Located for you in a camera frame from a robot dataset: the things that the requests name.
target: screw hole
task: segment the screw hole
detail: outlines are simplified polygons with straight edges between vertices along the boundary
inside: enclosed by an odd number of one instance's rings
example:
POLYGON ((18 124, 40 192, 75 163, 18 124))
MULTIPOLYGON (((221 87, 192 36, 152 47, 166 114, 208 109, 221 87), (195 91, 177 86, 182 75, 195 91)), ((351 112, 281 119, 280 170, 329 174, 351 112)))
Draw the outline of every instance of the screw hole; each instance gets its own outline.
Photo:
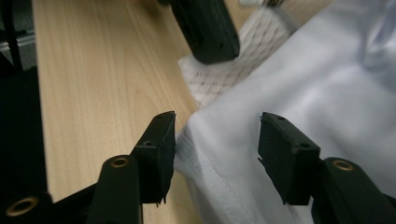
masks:
POLYGON ((24 198, 12 204, 7 209, 6 215, 8 217, 18 217, 34 209, 37 204, 38 198, 35 196, 24 198))
POLYGON ((346 161, 333 161, 332 165, 343 171, 352 171, 353 165, 346 161))
POLYGON ((111 166, 114 168, 120 168, 126 166, 126 164, 128 164, 128 159, 124 157, 116 158, 114 161, 111 162, 111 166))
POLYGON ((152 142, 151 141, 143 142, 143 146, 151 147, 152 146, 152 142))
POLYGON ((300 146, 305 147, 305 148, 309 147, 309 145, 307 143, 301 143, 300 146))

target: light wood grain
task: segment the light wood grain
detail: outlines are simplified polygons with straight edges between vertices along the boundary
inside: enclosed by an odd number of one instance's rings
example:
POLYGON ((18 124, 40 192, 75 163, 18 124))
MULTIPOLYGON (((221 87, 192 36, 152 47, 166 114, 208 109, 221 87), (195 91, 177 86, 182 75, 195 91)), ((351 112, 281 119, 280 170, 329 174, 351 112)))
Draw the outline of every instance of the light wood grain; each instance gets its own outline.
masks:
MULTIPOLYGON (((177 60, 190 53, 169 7, 156 1, 34 0, 49 191, 58 201, 97 181, 103 162, 129 154, 159 113, 177 130, 196 110, 177 60)), ((229 8, 237 27, 251 9, 229 8)), ((168 204, 145 223, 199 223, 175 174, 168 204)))

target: wooden table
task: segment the wooden table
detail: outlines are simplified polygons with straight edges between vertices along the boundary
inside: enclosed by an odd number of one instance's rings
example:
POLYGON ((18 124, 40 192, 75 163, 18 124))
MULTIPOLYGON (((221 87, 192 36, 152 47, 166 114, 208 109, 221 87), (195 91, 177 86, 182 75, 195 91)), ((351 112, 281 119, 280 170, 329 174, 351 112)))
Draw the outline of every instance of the wooden table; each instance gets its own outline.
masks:
MULTIPOLYGON (((190 53, 169 7, 154 0, 34 0, 49 191, 60 199, 96 182, 103 162, 129 154, 151 119, 196 110, 177 60, 190 53)), ((251 9, 228 4, 237 27, 251 9)), ((145 223, 199 223, 175 174, 167 204, 145 223)))

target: white fabric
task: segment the white fabric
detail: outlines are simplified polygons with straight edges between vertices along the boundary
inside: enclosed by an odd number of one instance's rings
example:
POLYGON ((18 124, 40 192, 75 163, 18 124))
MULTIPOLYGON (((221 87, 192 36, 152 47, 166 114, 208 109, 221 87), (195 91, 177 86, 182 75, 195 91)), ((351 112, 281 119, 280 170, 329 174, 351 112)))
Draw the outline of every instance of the white fabric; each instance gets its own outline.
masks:
POLYGON ((191 116, 177 138, 204 223, 309 223, 283 205, 257 158, 262 111, 289 119, 321 158, 356 162, 396 197, 396 1, 342 0, 247 79, 191 116))
POLYGON ((239 31, 240 55, 234 61, 206 65, 192 55, 179 60, 181 74, 202 108, 245 79, 290 37, 290 27, 277 11, 260 7, 239 31))

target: white cloth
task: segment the white cloth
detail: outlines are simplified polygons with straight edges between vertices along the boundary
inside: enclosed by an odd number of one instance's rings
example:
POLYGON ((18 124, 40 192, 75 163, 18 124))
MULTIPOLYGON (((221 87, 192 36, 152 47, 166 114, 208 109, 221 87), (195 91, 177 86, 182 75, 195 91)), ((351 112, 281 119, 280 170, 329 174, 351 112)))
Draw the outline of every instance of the white cloth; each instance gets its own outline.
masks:
POLYGON ((396 197, 396 1, 342 0, 247 79, 191 116, 175 166, 204 223, 309 223, 257 160, 263 111, 289 119, 322 159, 356 162, 396 197))

